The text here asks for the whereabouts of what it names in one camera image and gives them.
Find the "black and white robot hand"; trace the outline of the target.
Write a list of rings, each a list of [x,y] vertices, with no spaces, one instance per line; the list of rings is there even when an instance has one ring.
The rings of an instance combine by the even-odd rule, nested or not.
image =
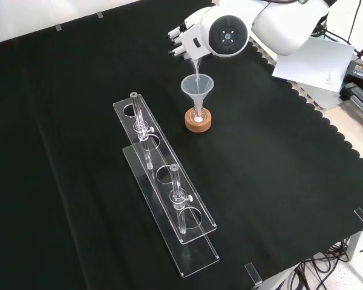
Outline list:
[[[172,48],[169,56],[182,56],[184,59],[197,60],[211,52],[208,45],[203,43],[201,36],[201,20],[212,7],[205,7],[188,16],[184,22],[168,32]]]

